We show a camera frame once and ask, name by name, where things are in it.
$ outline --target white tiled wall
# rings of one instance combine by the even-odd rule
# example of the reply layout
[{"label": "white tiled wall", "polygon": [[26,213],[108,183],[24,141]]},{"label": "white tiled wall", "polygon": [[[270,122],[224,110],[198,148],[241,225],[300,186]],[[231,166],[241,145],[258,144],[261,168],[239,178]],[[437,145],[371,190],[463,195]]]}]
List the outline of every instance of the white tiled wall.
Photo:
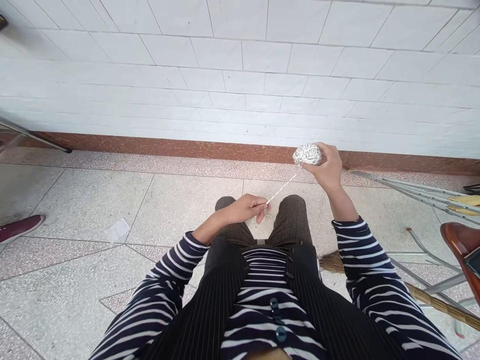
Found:
[{"label": "white tiled wall", "polygon": [[0,0],[31,130],[480,159],[480,0]]}]

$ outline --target black pinstripe vest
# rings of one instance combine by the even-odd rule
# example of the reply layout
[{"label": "black pinstripe vest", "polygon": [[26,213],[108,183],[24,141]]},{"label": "black pinstripe vest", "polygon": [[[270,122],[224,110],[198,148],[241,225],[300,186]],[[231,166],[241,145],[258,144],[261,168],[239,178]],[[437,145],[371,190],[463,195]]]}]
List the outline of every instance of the black pinstripe vest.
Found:
[{"label": "black pinstripe vest", "polygon": [[[377,323],[322,284],[311,244],[290,248],[287,283],[316,329],[316,341],[333,360],[406,359],[403,349]],[[233,304],[249,266],[238,249],[216,238],[205,274],[190,302],[142,354],[142,360],[218,359]]]}]

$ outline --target paper scrap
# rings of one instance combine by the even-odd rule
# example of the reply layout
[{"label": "paper scrap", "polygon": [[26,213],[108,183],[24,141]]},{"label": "paper scrap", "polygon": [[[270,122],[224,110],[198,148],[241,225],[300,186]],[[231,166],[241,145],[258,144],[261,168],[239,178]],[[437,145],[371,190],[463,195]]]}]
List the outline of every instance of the paper scrap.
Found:
[{"label": "paper scrap", "polygon": [[110,244],[117,243],[119,239],[130,231],[130,225],[123,217],[103,232]]}]

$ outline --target broom handle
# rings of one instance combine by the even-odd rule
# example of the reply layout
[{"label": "broom handle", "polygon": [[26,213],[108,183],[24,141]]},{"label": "broom handle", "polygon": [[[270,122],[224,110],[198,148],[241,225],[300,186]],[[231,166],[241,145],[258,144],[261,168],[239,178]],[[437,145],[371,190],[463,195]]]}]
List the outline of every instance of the broom handle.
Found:
[{"label": "broom handle", "polygon": [[420,300],[425,304],[431,305],[434,309],[450,315],[452,318],[471,326],[477,331],[480,331],[480,318],[473,316],[462,309],[456,308],[455,306],[450,305],[436,297],[433,297],[428,292],[421,290],[408,282],[405,282],[405,285],[413,298]]}]

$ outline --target pants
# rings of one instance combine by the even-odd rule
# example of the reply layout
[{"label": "pants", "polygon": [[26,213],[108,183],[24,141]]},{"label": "pants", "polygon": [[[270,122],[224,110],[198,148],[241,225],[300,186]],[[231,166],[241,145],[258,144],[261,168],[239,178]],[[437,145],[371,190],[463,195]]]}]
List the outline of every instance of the pants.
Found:
[{"label": "pants", "polygon": [[[215,211],[226,208],[234,201],[235,199],[231,196],[221,197],[216,202]],[[227,225],[220,230],[217,236],[222,236],[240,250],[257,245],[257,241],[245,222]],[[273,230],[265,240],[265,245],[288,252],[290,246],[300,242],[312,243],[307,206],[302,197],[289,195],[280,202]]]}]

